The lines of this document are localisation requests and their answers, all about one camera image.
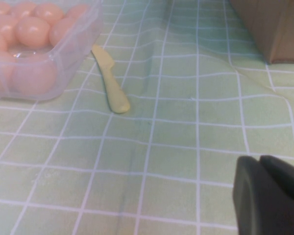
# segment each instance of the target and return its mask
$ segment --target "plastic container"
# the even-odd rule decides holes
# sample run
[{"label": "plastic container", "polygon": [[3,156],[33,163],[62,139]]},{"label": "plastic container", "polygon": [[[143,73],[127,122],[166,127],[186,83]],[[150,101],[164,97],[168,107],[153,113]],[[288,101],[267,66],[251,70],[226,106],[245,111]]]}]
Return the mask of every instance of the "plastic container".
[{"label": "plastic container", "polygon": [[[22,1],[6,1],[6,3],[13,6]],[[70,32],[55,47],[39,50],[30,50],[26,47],[10,49],[9,52],[14,55],[15,62],[0,61],[0,97],[48,100],[61,95],[101,33],[103,23],[100,0],[33,0],[32,2],[37,4],[52,2],[61,7],[65,13],[80,3],[89,4],[90,9],[76,21]],[[13,70],[10,77],[7,75],[10,74],[7,72],[9,70]],[[47,80],[48,76],[56,77],[51,85],[42,82],[42,79]],[[49,87],[42,89],[43,92],[36,92],[30,86]]]}]

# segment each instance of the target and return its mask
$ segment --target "white grid line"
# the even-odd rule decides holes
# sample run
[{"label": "white grid line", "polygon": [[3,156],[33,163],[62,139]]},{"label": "white grid line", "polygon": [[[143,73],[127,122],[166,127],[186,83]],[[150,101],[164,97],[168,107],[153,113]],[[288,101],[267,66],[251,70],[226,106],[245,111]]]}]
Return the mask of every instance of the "white grid line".
[{"label": "white grid line", "polygon": [[[231,59],[231,54],[230,54],[231,49],[230,49],[230,42],[229,42],[229,31],[228,31],[225,0],[223,0],[223,8],[224,8],[224,21],[225,21],[225,28],[226,28],[226,38],[228,40],[228,42],[227,42],[228,60],[229,60],[230,65],[233,66],[232,65],[232,59]],[[241,116],[243,139],[244,139],[246,152],[249,155],[250,152],[249,152],[249,145],[248,145],[248,140],[247,140],[247,135],[246,135],[245,120],[244,120],[241,79],[240,79],[240,75],[239,75],[239,73],[237,71],[236,71],[236,78],[237,78],[237,86],[238,86],[238,92],[239,92],[240,116]]]},{"label": "white grid line", "polygon": [[31,113],[33,112],[35,106],[37,105],[37,102],[35,102],[35,104],[32,105],[31,109],[28,111],[27,115],[25,116],[24,120],[22,121],[22,123],[20,124],[19,128],[17,129],[17,131],[15,132],[15,134],[13,135],[12,139],[9,141],[9,143],[6,145],[6,147],[4,148],[4,150],[2,151],[2,153],[0,154],[0,160],[1,158],[4,156],[4,154],[6,153],[6,151],[8,150],[8,148],[10,147],[10,145],[12,144],[13,140],[16,138],[16,136],[19,134],[19,132],[21,131],[22,127],[25,125],[26,121],[28,120],[29,116],[31,115]]},{"label": "white grid line", "polygon": [[200,0],[197,1],[197,22],[196,22],[196,235],[201,234],[200,228],[200,131],[199,131],[199,36],[198,36],[198,25],[199,25],[199,7]]},{"label": "white grid line", "polygon": [[[269,82],[270,82],[270,85],[271,85],[271,88],[274,92],[276,92],[276,87],[274,86],[273,84],[273,80],[272,80],[272,77],[271,77],[271,73],[269,71],[269,68],[268,68],[268,64],[266,63],[266,70],[267,70],[267,74],[268,74],[268,78],[269,78]],[[283,97],[283,99],[285,100],[287,106],[288,106],[288,111],[289,111],[289,115],[290,115],[290,126],[292,127],[292,133],[293,133],[293,138],[294,138],[294,116],[293,116],[293,110],[292,110],[292,107],[291,107],[291,104],[290,102]]]},{"label": "white grid line", "polygon": [[[8,205],[14,205],[14,206],[24,206],[24,202],[20,201],[11,201],[11,200],[3,200],[0,199],[0,204],[8,204]],[[55,206],[55,205],[48,205],[48,204],[37,204],[37,203],[29,203],[29,207],[33,208],[43,208],[43,209],[49,209],[49,210],[59,210],[59,211],[67,211],[67,212],[79,212],[79,208],[71,208],[71,207],[63,207],[63,206]],[[136,214],[133,213],[126,213],[126,212],[113,212],[113,211],[100,211],[100,210],[84,210],[84,213],[88,214],[98,214],[98,215],[108,215],[108,216],[115,216],[115,217],[130,217],[135,218]],[[163,218],[163,217],[156,217],[156,216],[148,216],[148,215],[141,215],[140,219],[145,220],[151,220],[151,221],[157,221],[157,222],[167,222],[167,223],[174,223],[174,224],[183,224],[183,225],[196,225],[196,222],[194,221],[188,221],[188,220],[181,220],[181,219],[173,219],[173,218]],[[200,224],[203,227],[210,227],[210,228],[223,228],[226,230],[236,230],[236,227],[234,226],[226,226],[218,223],[201,223]]]},{"label": "white grid line", "polygon": [[[168,23],[167,23],[166,34],[165,34],[165,37],[164,37],[162,50],[161,50],[161,55],[162,56],[164,55],[164,51],[165,51],[166,40],[167,40],[169,26],[170,26],[170,23],[171,23],[171,17],[172,17],[173,8],[174,8],[174,1],[175,0],[172,0],[172,2],[171,2],[172,6],[171,6],[171,10],[170,10],[169,18],[168,18]],[[160,93],[162,67],[163,67],[163,58],[161,58],[160,66],[159,66],[159,77],[158,77],[156,101],[155,101],[155,107],[154,107],[154,111],[153,111],[153,117],[152,117],[153,121],[152,121],[152,124],[151,124],[150,136],[149,136],[148,147],[147,147],[147,152],[146,152],[146,159],[145,159],[145,164],[144,164],[144,175],[143,175],[141,189],[140,189],[138,208],[137,208],[137,217],[136,217],[136,220],[135,220],[134,235],[138,234],[138,229],[139,229],[139,224],[140,224],[140,219],[139,218],[140,218],[141,213],[142,213],[144,190],[145,190],[145,183],[146,183],[146,173],[147,173],[147,169],[148,169],[150,149],[151,149],[153,131],[154,131],[154,127],[155,127],[155,119],[156,119],[156,116],[157,116],[158,98],[159,98],[159,93]]]},{"label": "white grid line", "polygon": [[28,195],[28,198],[27,198],[27,200],[26,200],[26,204],[24,205],[24,207],[23,207],[23,209],[22,209],[22,211],[21,211],[21,213],[20,213],[20,215],[19,215],[19,217],[18,217],[16,223],[14,224],[13,229],[11,230],[11,235],[14,235],[14,233],[16,232],[16,230],[17,230],[17,228],[18,228],[18,226],[19,226],[19,224],[20,224],[20,222],[21,222],[21,220],[22,220],[22,218],[23,218],[23,216],[24,216],[24,214],[25,214],[25,212],[26,212],[26,209],[27,209],[27,207],[28,207],[28,204],[30,203],[30,200],[31,200],[31,198],[32,198],[32,196],[33,196],[33,194],[34,194],[34,191],[35,191],[35,189],[36,189],[36,187],[37,187],[38,181],[39,181],[39,179],[40,179],[40,177],[41,177],[43,171],[45,170],[46,166],[48,165],[50,159],[52,158],[53,153],[55,152],[56,148],[58,147],[58,144],[59,144],[60,141],[61,141],[61,137],[63,136],[63,134],[64,134],[64,132],[65,132],[65,130],[66,130],[66,127],[67,127],[67,125],[68,125],[68,123],[69,123],[70,117],[71,117],[71,115],[72,115],[72,113],[73,113],[74,107],[75,107],[75,105],[76,105],[76,103],[77,103],[77,100],[78,100],[78,98],[79,98],[79,95],[80,95],[81,92],[82,92],[81,88],[84,86],[84,84],[85,84],[85,82],[87,81],[87,79],[88,79],[89,76],[90,76],[90,74],[87,75],[87,76],[85,77],[83,83],[81,84],[80,90],[79,90],[79,92],[78,92],[78,94],[77,94],[77,96],[76,96],[76,98],[75,98],[75,100],[74,100],[74,103],[73,103],[73,105],[72,105],[71,112],[68,114],[68,116],[67,116],[67,118],[66,118],[66,121],[65,121],[65,123],[64,123],[64,125],[63,125],[63,127],[62,127],[62,130],[61,130],[61,132],[60,132],[60,135],[59,135],[59,137],[57,138],[57,141],[56,141],[56,143],[55,143],[55,145],[54,145],[52,151],[50,152],[48,158],[46,159],[44,165],[42,166],[40,172],[39,172],[38,175],[37,175],[37,178],[36,178],[36,180],[35,180],[35,182],[34,182],[34,185],[32,186],[32,189],[31,189],[31,191],[30,191],[30,193],[29,193],[29,195]]},{"label": "white grid line", "polygon": [[[124,10],[125,4],[126,4],[126,0],[124,0],[123,6],[122,6],[122,8],[121,8],[121,10],[119,12],[119,15],[118,15],[118,17],[117,17],[117,19],[116,19],[116,21],[115,21],[112,29],[111,29],[111,32],[113,32],[115,26],[117,25],[117,23],[118,23],[121,15],[122,15],[122,12]],[[109,41],[110,36],[111,35],[108,36],[108,38],[106,39],[105,44],[103,45],[103,48],[104,49],[107,46],[107,43]],[[83,198],[83,202],[82,202],[82,205],[81,205],[81,208],[80,208],[80,212],[78,213],[78,216],[77,216],[77,219],[76,219],[76,222],[75,222],[73,231],[72,231],[72,235],[75,235],[77,233],[77,229],[78,229],[78,226],[80,224],[80,221],[81,221],[81,218],[82,218],[82,215],[83,215],[83,209],[85,209],[85,206],[86,206],[86,203],[87,203],[87,200],[88,200],[88,197],[89,197],[89,193],[90,193],[90,190],[91,190],[91,187],[92,187],[92,184],[93,184],[93,180],[94,180],[94,177],[95,177],[95,171],[97,169],[97,166],[98,166],[98,163],[99,163],[99,160],[100,160],[100,157],[101,157],[101,151],[102,151],[102,148],[103,148],[103,143],[104,143],[104,140],[105,140],[105,136],[106,136],[106,133],[108,131],[109,125],[111,123],[112,117],[113,117],[113,113],[111,112],[111,114],[109,116],[109,119],[108,119],[108,122],[107,122],[107,124],[106,124],[106,126],[104,128],[103,134],[102,134],[102,139],[101,139],[101,142],[100,142],[100,145],[99,145],[96,162],[95,162],[93,171],[91,173],[90,180],[89,180],[88,185],[87,185],[87,189],[86,189],[86,192],[85,192],[85,195],[84,195],[84,198]]]}]

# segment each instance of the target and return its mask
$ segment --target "cardboard box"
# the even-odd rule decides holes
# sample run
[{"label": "cardboard box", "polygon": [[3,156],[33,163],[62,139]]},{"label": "cardboard box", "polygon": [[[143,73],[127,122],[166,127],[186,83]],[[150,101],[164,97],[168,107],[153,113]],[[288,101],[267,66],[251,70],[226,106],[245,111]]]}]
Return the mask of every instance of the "cardboard box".
[{"label": "cardboard box", "polygon": [[230,0],[269,63],[294,63],[294,0]]}]

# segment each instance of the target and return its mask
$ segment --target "black plastic object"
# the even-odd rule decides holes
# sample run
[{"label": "black plastic object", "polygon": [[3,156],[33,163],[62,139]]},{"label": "black plastic object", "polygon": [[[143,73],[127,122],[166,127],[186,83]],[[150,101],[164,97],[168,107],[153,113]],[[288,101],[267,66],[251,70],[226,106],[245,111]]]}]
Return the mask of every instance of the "black plastic object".
[{"label": "black plastic object", "polygon": [[294,166],[273,156],[239,157],[233,201],[239,235],[294,235]]}]

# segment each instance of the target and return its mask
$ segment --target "knife blade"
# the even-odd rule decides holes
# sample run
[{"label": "knife blade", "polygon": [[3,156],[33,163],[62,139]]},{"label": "knife blade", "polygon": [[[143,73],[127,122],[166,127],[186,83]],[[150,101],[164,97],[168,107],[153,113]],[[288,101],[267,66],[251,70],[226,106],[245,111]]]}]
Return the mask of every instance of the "knife blade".
[{"label": "knife blade", "polygon": [[108,52],[98,45],[93,45],[92,52],[103,76],[111,110],[117,114],[126,113],[130,109],[130,103],[111,72],[115,64],[114,60]]}]

